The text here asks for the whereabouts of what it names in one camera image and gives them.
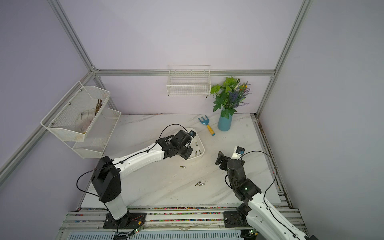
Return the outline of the white plastic storage box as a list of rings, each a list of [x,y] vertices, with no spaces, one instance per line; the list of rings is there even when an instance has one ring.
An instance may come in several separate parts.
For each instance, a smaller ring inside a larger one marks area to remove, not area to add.
[[[203,154],[205,153],[205,147],[199,137],[199,134],[198,134],[198,131],[193,129],[193,128],[187,128],[187,131],[190,132],[190,131],[195,131],[196,132],[196,136],[194,138],[192,138],[192,143],[190,145],[190,147],[193,148],[193,153],[191,154],[191,156],[189,157],[189,159],[187,161],[192,161],[192,160],[197,160],[199,158],[201,158],[203,156]]]

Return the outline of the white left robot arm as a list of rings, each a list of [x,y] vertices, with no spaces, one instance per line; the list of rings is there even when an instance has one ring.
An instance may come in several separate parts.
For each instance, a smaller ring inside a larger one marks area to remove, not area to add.
[[[121,180],[140,168],[167,158],[180,156],[187,160],[193,152],[190,145],[195,136],[195,131],[180,130],[175,135],[159,138],[152,146],[128,156],[113,160],[106,156],[99,160],[91,177],[91,183],[99,200],[105,204],[114,220],[130,218],[121,195]]]

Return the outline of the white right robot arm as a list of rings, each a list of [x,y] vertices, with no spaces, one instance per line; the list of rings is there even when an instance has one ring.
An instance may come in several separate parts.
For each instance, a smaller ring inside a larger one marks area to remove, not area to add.
[[[225,183],[242,204],[236,216],[241,224],[248,224],[266,240],[316,240],[295,227],[271,204],[262,190],[245,173],[245,149],[236,146],[231,157],[218,153],[216,165],[226,171]]]

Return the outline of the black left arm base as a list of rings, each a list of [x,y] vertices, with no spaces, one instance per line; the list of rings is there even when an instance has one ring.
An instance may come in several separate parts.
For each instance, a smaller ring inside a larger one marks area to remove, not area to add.
[[[130,213],[128,212],[119,220],[115,220],[111,213],[107,213],[104,221],[103,229],[120,230],[120,229],[138,229],[143,226],[146,221],[147,213]]]

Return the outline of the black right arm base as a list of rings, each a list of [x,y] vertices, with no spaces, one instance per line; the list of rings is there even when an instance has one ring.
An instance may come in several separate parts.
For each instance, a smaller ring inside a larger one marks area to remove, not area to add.
[[[246,204],[241,204],[236,208],[236,211],[224,212],[224,225],[226,228],[241,228],[250,227],[246,216],[251,211],[251,208]]]

